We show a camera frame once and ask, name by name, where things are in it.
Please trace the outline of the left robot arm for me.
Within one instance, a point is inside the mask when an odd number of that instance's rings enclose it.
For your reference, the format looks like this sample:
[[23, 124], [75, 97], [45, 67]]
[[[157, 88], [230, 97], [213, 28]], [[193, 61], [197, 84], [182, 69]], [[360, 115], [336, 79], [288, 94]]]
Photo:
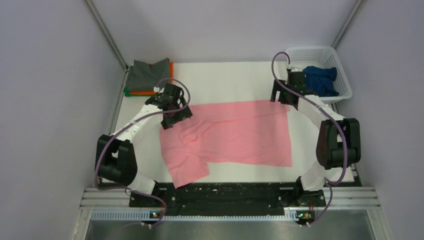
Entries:
[[140, 161], [135, 153], [135, 143], [157, 126], [163, 130], [192, 117], [189, 108], [191, 93], [179, 80], [165, 78], [163, 88], [154, 87], [155, 95], [147, 99], [141, 110], [118, 131], [101, 135], [96, 144], [94, 187], [98, 190], [124, 190], [141, 196], [149, 207], [159, 202], [160, 185], [139, 170]]

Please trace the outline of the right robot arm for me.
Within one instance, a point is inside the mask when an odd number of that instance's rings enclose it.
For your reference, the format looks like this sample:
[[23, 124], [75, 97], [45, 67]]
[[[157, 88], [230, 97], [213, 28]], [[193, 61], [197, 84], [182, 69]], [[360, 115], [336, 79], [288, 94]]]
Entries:
[[306, 87], [302, 71], [287, 70], [287, 79], [274, 78], [270, 100], [293, 106], [318, 129], [316, 161], [295, 182], [293, 200], [299, 206], [321, 200], [323, 187], [339, 185], [348, 167], [361, 159], [360, 124], [334, 112]]

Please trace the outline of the pink t-shirt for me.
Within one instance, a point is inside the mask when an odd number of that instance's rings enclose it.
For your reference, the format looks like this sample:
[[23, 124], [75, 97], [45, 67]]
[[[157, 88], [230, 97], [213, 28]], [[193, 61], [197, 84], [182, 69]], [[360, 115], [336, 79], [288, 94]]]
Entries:
[[208, 176], [208, 163], [292, 166], [287, 105], [256, 100], [190, 110], [190, 118], [160, 131], [161, 155], [176, 188]]

